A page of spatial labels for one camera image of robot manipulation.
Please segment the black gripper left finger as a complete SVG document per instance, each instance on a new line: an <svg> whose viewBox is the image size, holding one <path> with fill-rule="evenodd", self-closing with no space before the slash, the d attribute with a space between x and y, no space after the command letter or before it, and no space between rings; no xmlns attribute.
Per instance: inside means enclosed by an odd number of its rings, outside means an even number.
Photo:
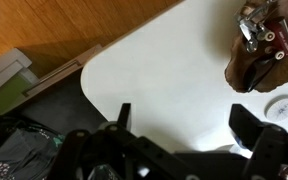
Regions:
<svg viewBox="0 0 288 180"><path fill-rule="evenodd" d="M117 123L126 130L131 129L131 104L123 103L117 119Z"/></svg>

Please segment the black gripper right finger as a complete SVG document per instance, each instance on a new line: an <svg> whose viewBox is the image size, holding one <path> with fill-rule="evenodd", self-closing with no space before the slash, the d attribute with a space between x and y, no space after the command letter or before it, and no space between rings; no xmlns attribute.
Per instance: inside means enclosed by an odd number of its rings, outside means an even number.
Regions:
<svg viewBox="0 0 288 180"><path fill-rule="evenodd" d="M266 140L268 147L274 145L272 139L263 136L263 132L269 129L271 124L259 120L241 104L231 106L228 124L234 136L248 150L253 150L258 140Z"/></svg>

